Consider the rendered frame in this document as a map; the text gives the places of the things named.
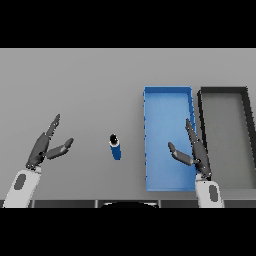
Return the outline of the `blue rectangular bin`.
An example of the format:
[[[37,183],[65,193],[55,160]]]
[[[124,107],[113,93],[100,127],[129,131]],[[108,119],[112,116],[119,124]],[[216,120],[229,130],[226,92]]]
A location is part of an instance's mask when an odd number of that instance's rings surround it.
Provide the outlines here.
[[[145,86],[144,153],[146,190],[182,192],[195,190],[195,166],[187,166],[171,156],[168,143],[189,156],[192,147],[185,129],[186,119],[196,129],[190,86]]]

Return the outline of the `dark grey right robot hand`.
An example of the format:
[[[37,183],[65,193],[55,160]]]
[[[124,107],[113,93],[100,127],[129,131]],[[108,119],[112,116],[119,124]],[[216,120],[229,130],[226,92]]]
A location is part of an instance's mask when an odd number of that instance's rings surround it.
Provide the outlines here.
[[[171,142],[168,143],[170,153],[175,160],[186,164],[187,166],[194,165],[196,170],[201,174],[201,177],[210,181],[212,177],[212,171],[210,168],[210,160],[207,150],[203,142],[196,135],[196,132],[193,129],[189,119],[186,119],[185,129],[188,133],[189,141],[191,144],[192,156],[177,150]]]

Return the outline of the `blue pipe with dark end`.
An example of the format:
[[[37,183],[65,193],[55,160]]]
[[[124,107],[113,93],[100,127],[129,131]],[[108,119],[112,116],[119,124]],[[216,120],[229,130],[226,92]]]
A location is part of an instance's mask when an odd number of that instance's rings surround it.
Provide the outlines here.
[[[117,138],[116,134],[111,134],[110,135],[110,149],[112,152],[112,156],[115,160],[120,160],[121,159],[121,147],[120,147],[120,141]]]

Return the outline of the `dark grey rectangular bin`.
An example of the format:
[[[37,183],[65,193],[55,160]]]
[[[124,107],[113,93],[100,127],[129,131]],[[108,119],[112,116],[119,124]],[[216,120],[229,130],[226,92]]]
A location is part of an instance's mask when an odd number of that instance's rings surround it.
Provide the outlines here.
[[[256,189],[256,129],[247,87],[201,87],[202,139],[221,189]]]

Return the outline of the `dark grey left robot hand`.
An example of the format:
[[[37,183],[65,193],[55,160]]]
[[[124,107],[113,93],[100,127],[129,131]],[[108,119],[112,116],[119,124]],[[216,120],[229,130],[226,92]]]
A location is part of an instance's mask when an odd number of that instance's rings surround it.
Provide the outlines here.
[[[59,122],[60,115],[57,114],[54,120],[51,122],[47,131],[43,132],[38,137],[25,165],[27,169],[35,171],[36,168],[43,163],[45,158],[47,158],[48,160],[52,160],[62,155],[65,155],[69,151],[71,145],[74,142],[73,138],[68,139],[64,144],[58,147],[48,149],[50,141],[54,135],[56,128],[59,125]]]

